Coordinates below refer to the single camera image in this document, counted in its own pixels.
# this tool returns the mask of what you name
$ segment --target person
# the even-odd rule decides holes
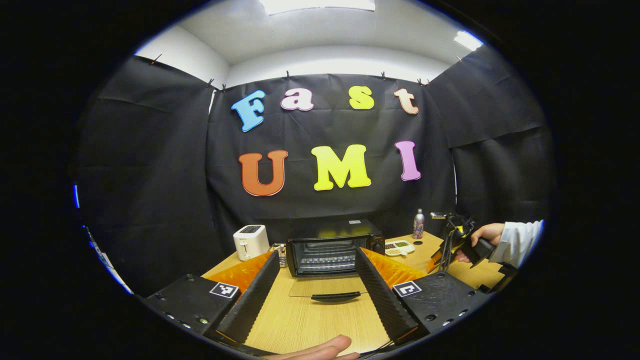
[[[351,338],[345,335],[338,335],[326,343],[305,350],[288,354],[266,355],[262,356],[262,358],[267,360],[355,360],[360,356],[357,352],[338,356],[349,345],[351,345]]]
[[[540,238],[544,220],[533,223],[505,222],[488,224],[471,234],[471,246],[476,246],[478,238],[484,238],[495,250],[488,256],[491,263],[506,262],[519,268],[529,251]],[[456,251],[456,260],[469,263],[469,258],[460,249]]]

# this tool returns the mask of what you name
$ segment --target toaster oven handle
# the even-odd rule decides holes
[[[343,301],[355,299],[359,296],[360,296],[360,292],[354,291],[352,293],[311,295],[311,300],[317,300],[321,302],[343,302]]]

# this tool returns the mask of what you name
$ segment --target black curtain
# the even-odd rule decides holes
[[[526,83],[481,46],[430,84],[454,159],[456,209],[478,225],[547,218],[552,138]]]
[[[349,89],[367,86],[374,107],[355,110],[349,104]],[[306,88],[313,93],[310,111],[284,110],[285,92]],[[418,107],[416,115],[405,112],[394,92],[407,89]],[[263,123],[242,132],[242,120],[231,106],[262,90]],[[395,143],[412,141],[417,170],[422,177],[403,181],[403,165]],[[311,150],[329,146],[342,159],[351,144],[362,144],[371,185],[316,191],[317,160]],[[240,155],[262,154],[259,178],[272,179],[267,153],[285,150],[285,183],[273,196],[256,197],[241,183]],[[246,224],[264,224],[271,243],[285,242],[292,225],[310,218],[368,218],[387,238],[410,234],[418,208],[452,211],[455,207],[451,154],[433,98],[425,86],[403,80],[362,75],[307,75],[278,78],[234,86],[216,92],[209,117],[207,182],[212,210],[228,244],[235,251],[232,235]],[[438,234],[443,222],[426,222],[426,231]]]
[[[205,139],[212,88],[134,56],[81,119],[80,214],[141,296],[224,259],[207,202]]]

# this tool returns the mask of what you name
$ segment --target table surface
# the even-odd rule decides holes
[[[413,243],[411,235],[387,239],[387,242],[405,240]],[[424,233],[423,244],[414,245],[415,251],[407,256],[392,259],[426,273],[431,255],[438,250],[442,239]],[[204,273],[207,277],[240,263],[236,253]],[[483,260],[473,269],[469,263],[455,261],[449,265],[449,273],[469,286],[492,287],[504,276],[498,272],[500,265]],[[278,354],[303,350],[324,343],[340,334],[351,338],[351,346],[340,355],[374,350],[389,342],[374,304],[368,293],[355,300],[325,304],[309,297],[289,296],[296,278],[288,268],[281,268],[273,287],[245,341],[245,345]]]

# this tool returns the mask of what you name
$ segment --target aluminum bottle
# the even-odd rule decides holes
[[[413,238],[422,239],[422,233],[424,232],[424,215],[422,209],[418,209],[418,213],[413,218]]]

